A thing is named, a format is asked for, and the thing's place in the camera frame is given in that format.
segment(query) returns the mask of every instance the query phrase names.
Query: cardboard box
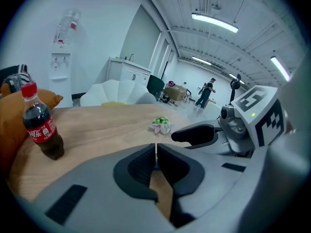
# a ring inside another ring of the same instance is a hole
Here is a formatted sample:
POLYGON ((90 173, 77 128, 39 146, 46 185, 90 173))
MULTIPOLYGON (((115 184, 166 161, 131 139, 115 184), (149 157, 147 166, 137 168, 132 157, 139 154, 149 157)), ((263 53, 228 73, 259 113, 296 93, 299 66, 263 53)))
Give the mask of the cardboard box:
POLYGON ((175 101, 181 101, 184 98, 186 91, 186 88, 179 85, 174 85, 173 87, 167 87, 164 89, 164 92, 166 92, 167 95, 175 101))

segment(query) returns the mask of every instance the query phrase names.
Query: wooden tabletop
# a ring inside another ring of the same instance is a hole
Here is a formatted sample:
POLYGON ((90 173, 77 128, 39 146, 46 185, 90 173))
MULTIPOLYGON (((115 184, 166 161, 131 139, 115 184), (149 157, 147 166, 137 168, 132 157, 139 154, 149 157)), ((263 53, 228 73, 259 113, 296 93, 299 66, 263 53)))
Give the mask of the wooden tabletop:
MULTIPOLYGON (((152 121, 161 116, 167 117, 176 128, 190 125, 176 112, 157 105, 62 108, 53 109, 52 116, 64 140, 64 156, 57 161, 47 158, 27 137, 11 168, 11 189, 29 201, 88 159, 149 143, 190 146, 172 141, 171 134, 155 134, 148 129, 152 121)), ((158 193, 159 209, 169 217, 172 190, 160 171, 153 172, 150 187, 158 193)))

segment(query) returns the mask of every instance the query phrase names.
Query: dark soda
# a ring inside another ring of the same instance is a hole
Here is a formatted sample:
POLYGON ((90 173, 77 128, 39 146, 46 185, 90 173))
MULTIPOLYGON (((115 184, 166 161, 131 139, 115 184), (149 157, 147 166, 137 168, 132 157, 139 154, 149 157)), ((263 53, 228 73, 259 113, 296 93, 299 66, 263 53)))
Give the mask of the dark soda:
POLYGON ((64 155, 64 142, 57 132, 51 111, 37 96, 35 83, 22 87, 25 101, 24 125, 33 141, 41 151, 52 160, 64 155))

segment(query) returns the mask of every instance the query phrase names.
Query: fluorescent light fixture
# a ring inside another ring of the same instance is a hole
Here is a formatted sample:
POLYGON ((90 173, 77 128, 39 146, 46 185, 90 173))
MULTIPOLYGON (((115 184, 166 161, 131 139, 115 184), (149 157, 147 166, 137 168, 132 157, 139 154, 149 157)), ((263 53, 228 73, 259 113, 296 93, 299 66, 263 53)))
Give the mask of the fluorescent light fixture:
POLYGON ((192 19, 200 20, 200 21, 204 21, 204 22, 209 22, 209 23, 218 25, 220 27, 223 27, 225 29, 228 29, 234 33, 236 33, 239 30, 237 27, 235 27, 229 23, 226 23, 226 22, 221 21, 219 19, 215 19, 212 17, 205 16, 205 15, 197 14, 197 13, 192 13, 192 19))
POLYGON ((210 62, 207 62, 207 61, 205 61, 205 60, 201 60, 201 59, 199 59, 199 58, 197 58, 197 57, 192 57, 194 60, 196 60, 196 61, 199 61, 199 62, 202 62, 202 63, 204 63, 204 64, 207 64, 207 65, 212 65, 210 62))
POLYGON ((287 71, 285 70, 284 66, 282 66, 282 64, 277 60, 277 58, 275 56, 272 56, 271 57, 271 61, 279 69, 279 71, 282 73, 282 75, 284 76, 286 81, 289 81, 290 80, 290 75, 287 73, 287 71))
POLYGON ((231 78, 234 78, 235 80, 237 79, 237 77, 234 76, 233 74, 229 74, 229 76, 230 76, 231 78))

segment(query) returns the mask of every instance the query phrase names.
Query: man standing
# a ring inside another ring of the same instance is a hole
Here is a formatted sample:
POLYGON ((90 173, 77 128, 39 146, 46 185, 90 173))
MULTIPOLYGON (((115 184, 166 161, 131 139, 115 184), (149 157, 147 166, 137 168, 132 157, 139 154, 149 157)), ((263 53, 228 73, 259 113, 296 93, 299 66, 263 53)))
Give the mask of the man standing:
POLYGON ((201 108, 204 108, 204 105, 206 104, 206 101, 208 100, 209 96, 210 96, 210 92, 212 91, 213 93, 215 93, 216 91, 213 89, 213 83, 215 82, 216 80, 214 78, 212 78, 210 80, 210 82, 208 82, 206 84, 206 86, 204 87, 204 90, 201 94, 201 97, 199 98, 199 100, 193 105, 193 106, 197 106, 199 105, 200 102, 201 103, 201 108))

